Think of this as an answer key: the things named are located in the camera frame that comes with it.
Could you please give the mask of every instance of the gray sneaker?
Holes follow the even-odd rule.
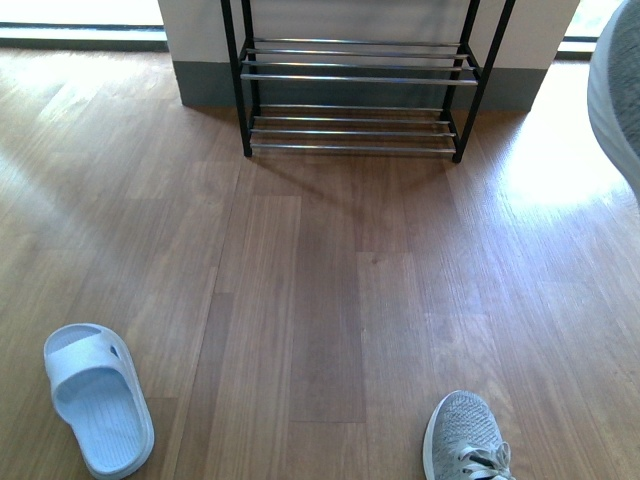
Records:
[[[427,480],[515,480],[511,450],[489,406],[475,393],[447,395],[429,420],[422,461]]]

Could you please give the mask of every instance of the white slide sandal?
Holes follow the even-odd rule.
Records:
[[[138,470],[154,433],[124,341],[100,325],[67,325],[45,342],[44,363],[53,406],[71,426],[91,474],[120,480]]]

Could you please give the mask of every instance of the metal shoe rack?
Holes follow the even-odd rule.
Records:
[[[481,67],[469,46],[480,0],[470,0],[456,43],[261,38],[254,36],[251,1],[242,1],[240,52],[230,0],[221,0],[244,155],[254,148],[450,154],[462,160],[515,0],[505,0]],[[262,82],[287,91],[292,82],[440,87],[441,108],[261,103]],[[245,103],[249,86],[251,105]],[[458,88],[474,88],[463,125],[451,114]]]

